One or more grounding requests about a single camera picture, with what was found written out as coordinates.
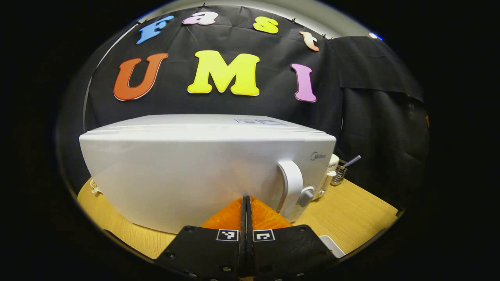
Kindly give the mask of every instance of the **white wall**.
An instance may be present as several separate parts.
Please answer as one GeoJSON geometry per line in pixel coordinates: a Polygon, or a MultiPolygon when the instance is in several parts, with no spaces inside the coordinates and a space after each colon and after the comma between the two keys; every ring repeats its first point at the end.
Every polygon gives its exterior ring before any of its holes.
{"type": "Polygon", "coordinates": [[[206,5],[233,5],[264,10],[287,19],[295,18],[301,24],[326,38],[343,36],[367,36],[367,28],[343,13],[314,0],[177,0],[145,15],[139,20],[144,22],[174,11],[206,5]]]}

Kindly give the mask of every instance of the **brand logo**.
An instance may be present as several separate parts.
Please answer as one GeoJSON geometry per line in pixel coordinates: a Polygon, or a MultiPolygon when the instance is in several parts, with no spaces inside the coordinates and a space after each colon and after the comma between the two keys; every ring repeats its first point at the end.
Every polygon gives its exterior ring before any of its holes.
{"type": "Polygon", "coordinates": [[[321,159],[321,158],[325,158],[326,155],[325,154],[319,154],[318,152],[314,151],[312,154],[311,154],[311,160],[316,160],[316,159],[321,159]]]}

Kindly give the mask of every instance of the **pink letter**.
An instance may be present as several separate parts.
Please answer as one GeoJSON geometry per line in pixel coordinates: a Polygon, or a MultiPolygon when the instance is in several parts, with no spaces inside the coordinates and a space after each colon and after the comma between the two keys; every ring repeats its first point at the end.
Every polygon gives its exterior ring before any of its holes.
{"type": "Polygon", "coordinates": [[[299,101],[314,103],[316,96],[313,94],[310,76],[313,71],[309,67],[298,63],[292,63],[291,68],[297,74],[297,92],[295,93],[295,98],[299,101]]]}
{"type": "Polygon", "coordinates": [[[186,18],[182,21],[185,25],[199,24],[202,26],[207,26],[215,23],[215,19],[219,14],[213,11],[202,11],[192,14],[191,17],[186,18]]]}
{"type": "Polygon", "coordinates": [[[314,45],[314,42],[318,42],[318,40],[316,40],[316,38],[314,38],[311,35],[311,33],[307,32],[307,31],[299,31],[298,33],[300,33],[304,36],[304,42],[309,47],[309,49],[316,51],[316,52],[320,50],[320,48],[318,48],[317,46],[314,45]]]}

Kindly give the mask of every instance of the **wooden table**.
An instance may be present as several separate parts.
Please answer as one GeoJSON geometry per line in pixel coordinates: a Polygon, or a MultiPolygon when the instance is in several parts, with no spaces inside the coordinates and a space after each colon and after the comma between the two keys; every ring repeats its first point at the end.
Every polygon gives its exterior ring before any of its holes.
{"type": "MultiPolygon", "coordinates": [[[[132,248],[156,259],[175,234],[127,221],[102,193],[91,192],[91,179],[77,197],[90,218],[132,248]]],[[[311,202],[293,225],[309,225],[318,236],[330,236],[347,254],[389,227],[396,220],[396,212],[393,206],[345,179],[340,185],[331,185],[322,198],[311,202]]]]}

